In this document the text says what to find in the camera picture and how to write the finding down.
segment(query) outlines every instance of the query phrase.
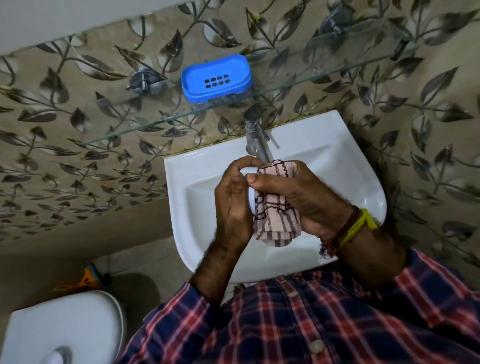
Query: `glass shelf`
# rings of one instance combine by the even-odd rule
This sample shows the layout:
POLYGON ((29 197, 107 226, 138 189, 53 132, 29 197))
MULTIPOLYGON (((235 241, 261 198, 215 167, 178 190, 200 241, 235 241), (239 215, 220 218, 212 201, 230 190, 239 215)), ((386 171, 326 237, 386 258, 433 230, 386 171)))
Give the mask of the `glass shelf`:
POLYGON ((295 84, 320 83, 328 75, 392 57, 402 37, 401 31, 390 22, 373 19, 345 29, 342 35, 329 33, 282 49, 258 50, 247 56, 253 86, 242 94, 204 104, 189 103, 180 80, 162 81, 160 92, 153 96, 139 96, 129 90, 97 95, 97 100, 85 108, 90 122, 83 142, 133 131, 161 130, 156 126, 219 106, 241 106, 247 99, 260 95, 268 95, 272 102, 280 101, 295 84))

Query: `washbasin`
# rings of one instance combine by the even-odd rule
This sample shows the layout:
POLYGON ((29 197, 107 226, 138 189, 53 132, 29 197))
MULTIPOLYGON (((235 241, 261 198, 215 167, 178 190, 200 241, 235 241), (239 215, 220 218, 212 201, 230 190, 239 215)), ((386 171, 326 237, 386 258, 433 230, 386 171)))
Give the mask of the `washbasin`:
MULTIPOLYGON (((358 207, 385 220, 385 194, 367 159, 338 111, 278 126, 267 131, 273 159, 297 159, 358 207)), ((173 236, 185 265, 194 271, 216 229, 214 189, 227 166, 246 155, 246 138, 165 158, 173 236)), ((302 232, 286 247, 252 239, 230 282, 257 282, 332 262, 319 254, 320 240, 302 232)))

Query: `towel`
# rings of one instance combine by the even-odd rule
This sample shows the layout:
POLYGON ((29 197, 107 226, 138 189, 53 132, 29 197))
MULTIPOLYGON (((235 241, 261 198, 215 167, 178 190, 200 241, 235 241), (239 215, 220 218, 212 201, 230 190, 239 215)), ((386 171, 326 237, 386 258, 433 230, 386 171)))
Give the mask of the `towel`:
MULTIPOLYGON (((292 178, 297 171, 295 162, 274 160, 258 169, 259 174, 292 178)), ((299 212, 284 196, 255 191, 257 214, 253 217, 253 237, 270 246, 286 246, 301 233, 299 212)))

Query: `brown thread bracelet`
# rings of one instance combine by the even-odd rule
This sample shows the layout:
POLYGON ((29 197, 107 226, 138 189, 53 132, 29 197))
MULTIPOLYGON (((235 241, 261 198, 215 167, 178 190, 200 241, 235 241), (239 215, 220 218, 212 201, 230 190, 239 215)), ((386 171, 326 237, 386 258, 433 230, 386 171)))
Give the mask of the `brown thread bracelet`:
POLYGON ((337 234, 332 238, 325 242, 322 242, 322 247, 320 249, 320 254, 327 253, 329 256, 335 256, 338 250, 338 244, 344 236, 348 233, 348 231, 352 228, 352 226, 357 222, 360 218, 359 215, 361 214, 360 209, 352 205, 353 211, 350 217, 347 219, 345 224, 338 230, 337 234))

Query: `shirt button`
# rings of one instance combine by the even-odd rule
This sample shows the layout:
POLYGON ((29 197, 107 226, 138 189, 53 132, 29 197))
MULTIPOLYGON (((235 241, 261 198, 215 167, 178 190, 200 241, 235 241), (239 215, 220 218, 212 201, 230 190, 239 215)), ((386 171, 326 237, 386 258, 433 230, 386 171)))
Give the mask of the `shirt button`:
POLYGON ((310 352, 313 355, 320 354, 325 349, 325 344, 321 340, 315 340, 310 344, 310 352))

